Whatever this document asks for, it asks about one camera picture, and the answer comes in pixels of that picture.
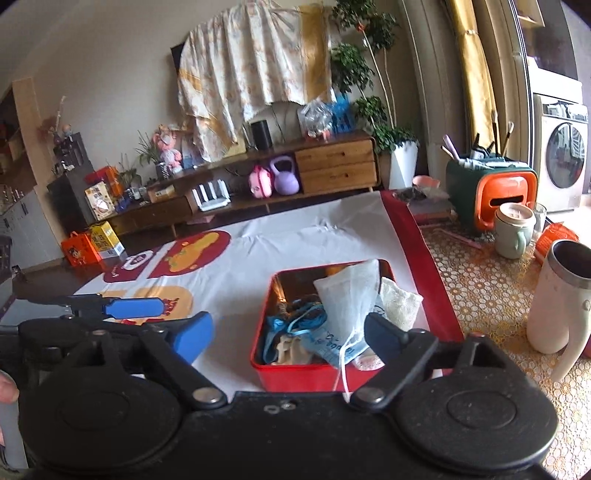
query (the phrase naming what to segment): purple kettlebell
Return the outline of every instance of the purple kettlebell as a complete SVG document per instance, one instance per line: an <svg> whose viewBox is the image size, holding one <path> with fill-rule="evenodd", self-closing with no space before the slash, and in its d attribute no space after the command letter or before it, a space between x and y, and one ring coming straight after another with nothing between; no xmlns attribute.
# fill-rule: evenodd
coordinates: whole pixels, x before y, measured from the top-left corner
<svg viewBox="0 0 591 480"><path fill-rule="evenodd" d="M275 164L280 161L288 161L291 164L291 168L286 171L279 171L275 168ZM274 158L269 162L269 168L275 176L275 191L279 195L293 195L300 191L300 183L296 178L296 168L294 160L287 155Z"/></svg>

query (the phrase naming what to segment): red packaging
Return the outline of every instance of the red packaging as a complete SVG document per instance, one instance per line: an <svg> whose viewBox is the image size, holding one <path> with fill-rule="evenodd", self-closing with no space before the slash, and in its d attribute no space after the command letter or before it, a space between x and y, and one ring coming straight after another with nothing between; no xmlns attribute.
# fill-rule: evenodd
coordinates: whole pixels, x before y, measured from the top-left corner
<svg viewBox="0 0 591 480"><path fill-rule="evenodd" d="M343 268L357 263L359 262L284 270L273 276L251 350L251 365L256 370L266 391L287 393L333 391L339 371L328 363L311 365L265 365L262 363L261 352L265 341L265 319L269 315L276 314L279 299L293 301L305 295L314 294L316 293L314 280L333 275ZM379 261L379 273L381 277L394 280L392 268L385 260ZM348 364L345 370L349 391L356 390L379 372L379 370L358 370L352 364ZM340 378L336 390L344 391L343 381Z"/></svg>
<svg viewBox="0 0 591 480"><path fill-rule="evenodd" d="M103 167L84 177L88 185L96 185L100 181L104 181L111 191L113 198L118 198L123 195L123 186L119 182L119 172L115 167Z"/></svg>
<svg viewBox="0 0 591 480"><path fill-rule="evenodd" d="M70 238L61 243L61 250L72 267L90 265L101 261L99 253L90 241L90 237L84 233L72 232Z"/></svg>

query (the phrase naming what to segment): white router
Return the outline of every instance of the white router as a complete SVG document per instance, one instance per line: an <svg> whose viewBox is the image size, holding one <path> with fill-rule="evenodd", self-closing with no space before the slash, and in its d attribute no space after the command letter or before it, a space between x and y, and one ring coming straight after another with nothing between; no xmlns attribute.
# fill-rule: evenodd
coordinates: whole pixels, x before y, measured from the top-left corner
<svg viewBox="0 0 591 480"><path fill-rule="evenodd" d="M207 189L209 190L209 196L203 183L191 191L195 202L197 202L202 212L223 208L230 203L230 194L228 193L226 182L223 180L215 180L215 182L208 181Z"/></svg>

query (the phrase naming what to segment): pink backpack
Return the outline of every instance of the pink backpack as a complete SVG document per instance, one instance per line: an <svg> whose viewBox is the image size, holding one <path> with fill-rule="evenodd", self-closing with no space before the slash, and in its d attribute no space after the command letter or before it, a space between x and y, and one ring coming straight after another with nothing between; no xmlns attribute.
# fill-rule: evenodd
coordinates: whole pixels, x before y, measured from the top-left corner
<svg viewBox="0 0 591 480"><path fill-rule="evenodd" d="M260 165L255 165L255 168L248 176L248 184L252 196L256 199L269 198L273 193L271 172Z"/></svg>

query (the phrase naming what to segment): washing machine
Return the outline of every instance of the washing machine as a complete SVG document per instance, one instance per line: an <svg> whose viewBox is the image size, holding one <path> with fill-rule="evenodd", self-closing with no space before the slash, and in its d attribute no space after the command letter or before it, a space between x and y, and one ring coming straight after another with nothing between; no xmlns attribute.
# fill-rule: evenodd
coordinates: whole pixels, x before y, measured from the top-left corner
<svg viewBox="0 0 591 480"><path fill-rule="evenodd" d="M534 170L537 201L548 212L572 210L583 193L589 115L587 107L534 94Z"/></svg>

